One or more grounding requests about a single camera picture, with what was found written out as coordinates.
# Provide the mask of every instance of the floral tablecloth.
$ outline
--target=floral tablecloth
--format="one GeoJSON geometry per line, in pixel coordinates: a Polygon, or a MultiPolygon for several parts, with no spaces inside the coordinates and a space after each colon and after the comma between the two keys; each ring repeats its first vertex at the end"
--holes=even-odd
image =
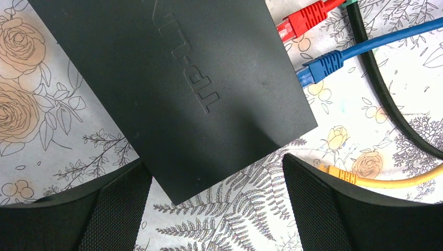
{"type": "MultiPolygon", "coordinates": [[[[274,21],[314,0],[266,0],[274,21]]],[[[439,0],[359,1],[371,37],[443,16],[439,0]]],[[[137,158],[26,0],[0,2],[0,204],[33,202],[137,158]]],[[[294,68],[354,41],[345,11],[285,45],[294,68]]],[[[443,148],[442,29],[375,51],[396,104],[413,128],[443,148]]],[[[318,128],[175,206],[154,180],[135,250],[301,250],[282,173],[293,153],[360,177],[403,179],[440,163],[394,128],[357,59],[305,90],[318,128]]],[[[443,177],[405,189],[372,189],[437,203],[443,177]]]]}

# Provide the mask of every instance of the red connector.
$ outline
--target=red connector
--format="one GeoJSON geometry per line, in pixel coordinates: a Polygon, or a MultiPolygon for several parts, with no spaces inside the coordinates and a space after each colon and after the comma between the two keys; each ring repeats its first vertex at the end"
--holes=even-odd
{"type": "Polygon", "coordinates": [[[283,42],[298,38],[328,17],[328,12],[342,4],[344,0],[318,1],[292,13],[277,25],[277,31],[283,42]]]}

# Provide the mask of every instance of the tablecloth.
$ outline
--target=tablecloth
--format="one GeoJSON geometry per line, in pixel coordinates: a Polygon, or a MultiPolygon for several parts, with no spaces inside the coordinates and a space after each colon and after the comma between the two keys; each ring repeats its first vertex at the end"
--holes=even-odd
{"type": "MultiPolygon", "coordinates": [[[[313,2],[266,0],[275,23],[313,2]]],[[[359,5],[370,37],[443,16],[439,0],[363,0],[359,5]]],[[[26,0],[2,0],[0,24],[1,205],[33,202],[138,158],[26,0]]],[[[397,106],[439,148],[442,30],[375,50],[397,106]]],[[[353,44],[346,11],[337,8],[284,46],[297,69],[353,44]]],[[[305,94],[319,126],[302,138],[177,206],[154,179],[134,250],[302,250],[282,173],[284,153],[376,179],[403,179],[440,163],[394,128],[358,59],[346,61],[305,94]]],[[[443,180],[371,190],[438,203],[443,180]]]]}

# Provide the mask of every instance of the tp-link logo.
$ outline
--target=tp-link logo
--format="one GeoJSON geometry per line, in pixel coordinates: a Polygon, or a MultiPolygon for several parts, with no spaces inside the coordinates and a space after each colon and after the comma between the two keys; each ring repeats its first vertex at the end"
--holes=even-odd
{"type": "Polygon", "coordinates": [[[191,45],[186,39],[179,23],[172,13],[163,15],[164,0],[156,0],[153,13],[153,21],[162,37],[168,40],[177,41],[178,47],[171,51],[175,60],[181,61],[185,65],[183,75],[194,91],[200,105],[206,113],[209,113],[208,106],[220,99],[218,93],[210,91],[211,80],[203,77],[195,65],[191,65],[189,57],[186,55],[191,50],[191,45]]]}

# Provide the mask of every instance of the rose drawing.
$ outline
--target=rose drawing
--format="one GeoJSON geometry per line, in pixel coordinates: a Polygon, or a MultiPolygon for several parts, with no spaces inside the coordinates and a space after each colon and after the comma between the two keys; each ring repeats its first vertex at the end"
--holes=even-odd
{"type": "Polygon", "coordinates": [[[383,160],[378,152],[362,154],[352,165],[352,173],[368,179],[374,179],[383,168],[383,160]]]}
{"type": "Polygon", "coordinates": [[[332,128],[329,132],[327,140],[328,147],[333,151],[338,150],[343,146],[347,139],[348,136],[346,129],[343,126],[338,125],[332,128]]]}
{"type": "Polygon", "coordinates": [[[39,133],[45,113],[36,97],[15,81],[0,78],[0,155],[20,151],[39,133]]]}
{"type": "Polygon", "coordinates": [[[21,89],[33,92],[48,83],[43,35],[21,18],[0,16],[0,76],[18,79],[21,89]]]}

